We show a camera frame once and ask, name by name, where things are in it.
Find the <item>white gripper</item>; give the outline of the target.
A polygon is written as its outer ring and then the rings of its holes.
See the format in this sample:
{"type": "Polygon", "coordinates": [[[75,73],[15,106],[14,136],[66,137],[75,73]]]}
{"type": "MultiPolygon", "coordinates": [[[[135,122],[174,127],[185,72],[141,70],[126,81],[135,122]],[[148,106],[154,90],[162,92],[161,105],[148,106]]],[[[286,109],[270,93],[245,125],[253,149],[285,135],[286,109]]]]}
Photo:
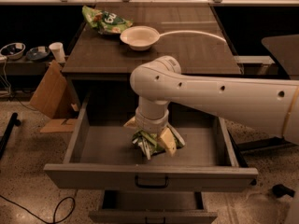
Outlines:
{"type": "Polygon", "coordinates": [[[166,127],[168,123],[169,112],[158,119],[150,119],[143,115],[139,109],[135,111],[135,116],[130,118],[125,124],[125,128],[135,129],[136,125],[146,133],[157,133],[158,144],[165,150],[165,152],[173,157],[177,151],[175,137],[171,130],[166,127]]]}

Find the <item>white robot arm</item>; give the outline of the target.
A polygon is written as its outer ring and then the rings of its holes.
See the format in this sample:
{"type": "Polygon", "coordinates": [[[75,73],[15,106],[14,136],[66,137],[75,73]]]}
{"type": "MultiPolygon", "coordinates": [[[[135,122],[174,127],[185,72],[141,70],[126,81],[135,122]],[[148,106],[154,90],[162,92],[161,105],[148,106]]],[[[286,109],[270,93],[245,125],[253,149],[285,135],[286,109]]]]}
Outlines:
{"type": "Polygon", "coordinates": [[[168,104],[177,103],[299,144],[299,82],[280,79],[196,77],[181,73],[178,61],[163,56],[130,75],[138,107],[127,126],[155,134],[165,150],[182,137],[169,124],[168,104]]]}

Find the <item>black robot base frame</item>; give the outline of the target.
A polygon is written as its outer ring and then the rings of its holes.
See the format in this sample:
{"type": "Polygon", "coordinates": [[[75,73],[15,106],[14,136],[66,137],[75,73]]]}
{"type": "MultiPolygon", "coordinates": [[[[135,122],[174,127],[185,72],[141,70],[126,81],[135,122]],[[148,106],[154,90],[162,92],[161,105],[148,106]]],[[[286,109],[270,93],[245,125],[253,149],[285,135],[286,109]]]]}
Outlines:
{"type": "Polygon", "coordinates": [[[241,143],[238,144],[237,147],[241,151],[249,151],[249,150],[254,150],[259,148],[284,146],[284,145],[288,145],[289,143],[290,143],[289,141],[286,141],[283,138],[273,137],[273,138],[267,138],[263,140],[241,143]]]}

